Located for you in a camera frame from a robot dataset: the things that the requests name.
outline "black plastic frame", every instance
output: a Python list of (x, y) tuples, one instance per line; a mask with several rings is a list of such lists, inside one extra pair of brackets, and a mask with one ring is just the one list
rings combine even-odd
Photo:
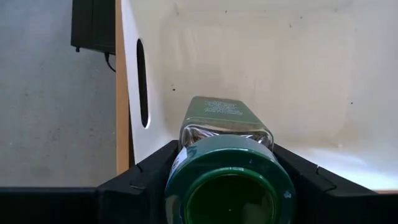
[[(0, 223), (166, 224), (174, 140), (97, 188), (0, 188)], [(294, 223), (391, 223), (398, 194), (377, 194), (275, 145), (297, 191)]]

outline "wooden board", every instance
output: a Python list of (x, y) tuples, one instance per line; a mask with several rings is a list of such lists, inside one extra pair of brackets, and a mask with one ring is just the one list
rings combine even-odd
[(124, 53), (121, 0), (116, 0), (116, 171), (129, 168), (129, 97)]

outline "gray floor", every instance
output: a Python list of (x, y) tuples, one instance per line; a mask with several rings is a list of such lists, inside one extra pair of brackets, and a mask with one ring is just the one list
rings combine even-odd
[(75, 53), (71, 16), (72, 0), (0, 1), (0, 186), (116, 175), (115, 73)]

